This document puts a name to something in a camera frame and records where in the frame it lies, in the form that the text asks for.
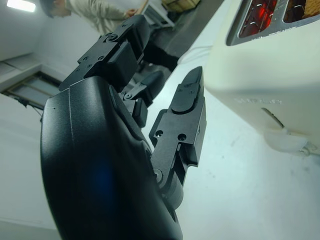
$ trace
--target beige shirt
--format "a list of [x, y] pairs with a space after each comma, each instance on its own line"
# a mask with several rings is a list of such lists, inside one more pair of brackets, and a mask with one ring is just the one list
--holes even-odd
[[100, 35], [113, 32], [128, 17], [107, 0], [65, 0], [65, 7], [85, 19]]

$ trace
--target white toaster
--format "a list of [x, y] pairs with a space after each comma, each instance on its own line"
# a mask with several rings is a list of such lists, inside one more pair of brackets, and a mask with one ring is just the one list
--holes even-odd
[[281, 152], [320, 154], [320, 15], [306, 0], [232, 0], [205, 87]]

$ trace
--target white surface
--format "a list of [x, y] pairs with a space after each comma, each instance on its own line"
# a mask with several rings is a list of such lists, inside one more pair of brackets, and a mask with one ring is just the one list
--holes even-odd
[[38, 4], [35, 12], [26, 12], [7, 7], [7, 1], [1, 0], [0, 61], [32, 53], [47, 19]]
[[78, 59], [99, 39], [99, 34], [79, 16], [49, 19], [34, 53], [43, 71], [63, 81], [79, 64]]
[[0, 94], [0, 221], [55, 229], [41, 175], [40, 131], [34, 109]]
[[[232, 0], [193, 47], [213, 43]], [[206, 57], [181, 64], [149, 108], [147, 135], [177, 85]], [[317, 240], [320, 159], [279, 153], [205, 90], [207, 127], [198, 168], [188, 170], [177, 210], [184, 240]]]
[[298, 153], [308, 143], [303, 136], [291, 135], [287, 129], [266, 131], [263, 134], [265, 142], [274, 150], [282, 153]]
[[[320, 155], [320, 112], [314, 107], [320, 105], [320, 36], [314, 31], [320, 21], [228, 46], [240, 3], [233, 0], [224, 18], [205, 68], [205, 87], [260, 133], [280, 128], [262, 110], [267, 109], [291, 135], [306, 137], [308, 150]], [[295, 51], [297, 45], [304, 50]], [[288, 152], [296, 147], [292, 143], [287, 137]]]

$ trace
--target person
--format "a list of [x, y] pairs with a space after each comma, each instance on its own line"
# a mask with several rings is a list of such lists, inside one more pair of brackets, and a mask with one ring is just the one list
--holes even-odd
[[[122, 11], [107, 0], [40, 0], [45, 14], [67, 17], [72, 13], [85, 19], [100, 35], [113, 32], [124, 20], [134, 16], [136, 9]], [[143, 60], [168, 68], [171, 72], [178, 64], [178, 57], [167, 54], [151, 41], [144, 49]]]

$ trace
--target white wall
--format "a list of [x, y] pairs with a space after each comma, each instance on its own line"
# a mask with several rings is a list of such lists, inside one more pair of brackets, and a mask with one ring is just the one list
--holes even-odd
[[40, 132], [34, 109], [0, 94], [0, 221], [55, 229], [41, 175]]
[[32, 53], [47, 19], [39, 5], [35, 12], [26, 12], [7, 7], [7, 1], [1, 0], [0, 61]]
[[59, 80], [77, 66], [77, 60], [98, 40], [99, 34], [79, 16], [49, 19], [35, 54], [44, 64], [43, 71]]
[[0, 221], [1, 240], [61, 240], [57, 230]]

